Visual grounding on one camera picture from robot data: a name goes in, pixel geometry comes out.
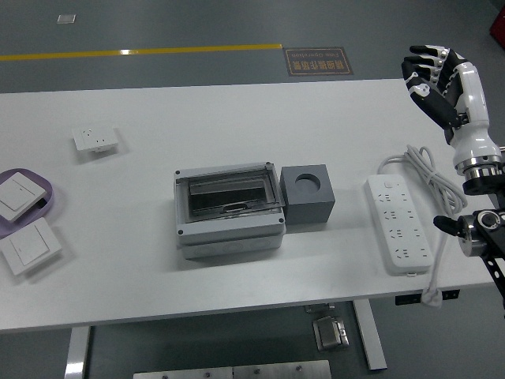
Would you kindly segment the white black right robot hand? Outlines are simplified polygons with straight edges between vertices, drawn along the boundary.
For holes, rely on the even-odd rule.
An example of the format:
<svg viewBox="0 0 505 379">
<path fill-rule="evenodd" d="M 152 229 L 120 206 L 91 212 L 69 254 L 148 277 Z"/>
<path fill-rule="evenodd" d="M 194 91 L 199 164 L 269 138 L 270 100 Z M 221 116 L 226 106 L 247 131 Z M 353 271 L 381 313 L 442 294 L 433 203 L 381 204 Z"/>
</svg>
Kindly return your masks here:
<svg viewBox="0 0 505 379">
<path fill-rule="evenodd" d="M 477 67 L 455 50 L 414 45 L 402 75 L 414 103 L 444 132 L 463 173 L 478 165 L 500 166 L 501 152 L 488 134 L 488 108 Z"/>
</svg>

